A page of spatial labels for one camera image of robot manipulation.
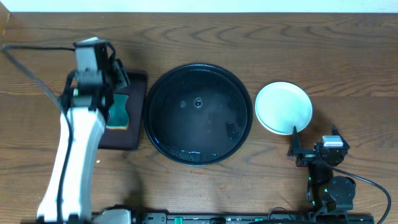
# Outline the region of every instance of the green sponge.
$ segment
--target green sponge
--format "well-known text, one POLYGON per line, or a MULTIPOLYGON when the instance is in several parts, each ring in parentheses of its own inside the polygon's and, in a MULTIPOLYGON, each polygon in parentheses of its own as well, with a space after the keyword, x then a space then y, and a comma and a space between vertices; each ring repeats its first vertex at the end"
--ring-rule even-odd
POLYGON ((126 111, 126 102, 129 96, 114 94, 114 103, 109 109, 108 122, 106 128, 108 129, 127 129, 129 126, 129 115, 126 111))

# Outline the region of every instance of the wooden table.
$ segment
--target wooden table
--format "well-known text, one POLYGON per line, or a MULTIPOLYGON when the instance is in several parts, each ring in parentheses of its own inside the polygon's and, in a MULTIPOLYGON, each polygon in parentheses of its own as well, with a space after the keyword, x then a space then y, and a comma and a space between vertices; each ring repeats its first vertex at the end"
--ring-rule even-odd
MULTIPOLYGON (((393 14, 44 14, 15 13, 4 41, 71 46, 110 40, 125 66, 146 70, 149 87, 170 69, 192 62, 220 65, 238 76, 254 102, 275 81, 302 87, 313 119, 301 133, 312 147, 335 124, 351 145, 340 169, 384 186, 398 222, 398 16, 393 14)), ((76 67, 70 52, 15 50, 18 60, 57 94, 76 67)), ((0 222, 34 218, 57 152, 58 109, 0 57, 0 222)), ((136 152, 99 150, 92 201, 170 212, 267 213, 310 207, 308 173, 287 158, 291 137, 264 129, 257 118, 242 148, 205 167, 177 164, 142 130, 136 152)), ((357 181, 354 213, 379 220, 386 197, 357 181)))

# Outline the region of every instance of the wire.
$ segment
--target wire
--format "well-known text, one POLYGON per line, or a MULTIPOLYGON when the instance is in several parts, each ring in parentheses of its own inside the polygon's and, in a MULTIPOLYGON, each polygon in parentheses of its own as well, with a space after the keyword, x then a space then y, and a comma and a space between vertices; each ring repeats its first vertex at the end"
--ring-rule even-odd
POLYGON ((23 72, 24 75, 32 79, 33 81, 38 84, 38 86, 43 90, 43 92, 58 106, 58 109, 61 111, 61 114, 64 115, 67 124, 68 124, 68 130, 69 130, 69 138, 68 138, 68 147, 67 147, 67 152, 65 154, 65 160, 63 162, 63 167, 60 175, 60 181, 58 185, 58 192, 57 192, 57 222, 58 223, 63 223, 63 217, 62 217, 62 203, 63 203, 63 198, 62 198, 62 191, 63 191, 63 182, 65 180, 65 173, 67 171, 67 164, 69 161, 69 155, 70 151, 72 148, 72 142, 73 142, 73 128, 71 125, 70 120, 67 117, 67 112, 63 109, 61 103, 59 102, 58 98, 55 96, 54 92, 51 91, 51 89, 39 78, 37 78, 31 71, 29 71, 25 66, 23 66, 21 63, 19 63, 9 52, 7 49, 32 49, 32 50, 70 50, 69 48, 66 47, 30 47, 30 46, 19 46, 19 45, 3 45, 1 50, 4 52, 5 56, 7 59, 14 64, 16 68, 18 68, 20 71, 23 72))
POLYGON ((251 222, 248 224, 322 224, 319 222, 301 221, 301 220, 261 220, 256 222, 251 222))
POLYGON ((1 47, 1 50, 6 50, 6 49, 19 49, 19 50, 71 50, 75 51, 75 49, 70 48, 70 47, 41 47, 41 46, 26 46, 26 45, 6 45, 4 44, 1 47))
POLYGON ((383 191, 383 193, 385 193, 385 195, 386 195, 386 197, 387 197, 387 208, 386 208, 386 211, 384 212, 384 215, 381 217, 381 219, 380 219, 380 220, 378 221, 378 223, 377 223, 377 224, 382 224, 382 223, 384 222, 384 220, 387 218, 388 213, 390 212, 390 209, 391 209, 391 196, 390 196, 390 194, 388 193, 388 191, 387 191, 384 187, 381 187, 379 184, 377 184, 377 183, 375 183, 375 182, 373 182, 373 181, 371 181, 371 180, 365 179, 365 178, 360 177, 360 176, 357 176, 357 175, 355 175, 355 174, 351 174, 351 173, 346 172, 346 171, 343 171, 343 170, 341 170, 341 169, 337 169, 336 167, 332 167, 331 165, 327 164, 327 163, 322 159, 322 156, 320 155, 320 153, 318 153, 318 158, 322 161, 323 165, 325 165, 327 168, 332 169, 332 170, 334 170, 334 171, 336 171, 336 172, 339 172, 339 173, 341 173, 341 174, 344 174, 344 175, 353 177, 353 178, 355 178, 355 179, 362 180, 362 181, 365 182, 365 183, 368 183, 368 184, 370 184, 370 185, 372 185, 372 186, 377 187, 378 189, 380 189, 381 191, 383 191))
POLYGON ((286 214, 290 217, 290 219, 294 220, 294 218, 289 214, 289 212, 284 207, 275 207, 275 208, 273 208, 268 214, 268 219, 269 220, 271 219, 271 215, 274 213, 275 209, 283 209, 283 210, 285 210, 286 214))

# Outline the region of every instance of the white bowl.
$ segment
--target white bowl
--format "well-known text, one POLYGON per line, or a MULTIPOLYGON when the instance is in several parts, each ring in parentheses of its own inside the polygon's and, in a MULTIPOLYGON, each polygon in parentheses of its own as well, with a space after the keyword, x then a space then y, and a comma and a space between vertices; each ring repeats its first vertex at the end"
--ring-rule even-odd
POLYGON ((311 121, 312 104, 298 86, 275 82, 265 86, 257 95, 256 115, 260 123, 276 134, 289 135, 296 126, 303 130, 311 121))

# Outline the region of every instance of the white wall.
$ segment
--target white wall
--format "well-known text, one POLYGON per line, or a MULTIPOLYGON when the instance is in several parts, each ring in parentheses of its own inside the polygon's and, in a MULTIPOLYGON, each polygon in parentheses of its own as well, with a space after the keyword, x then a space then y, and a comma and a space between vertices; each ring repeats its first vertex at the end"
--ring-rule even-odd
POLYGON ((398 0, 0 0, 11 12, 398 12, 398 0))

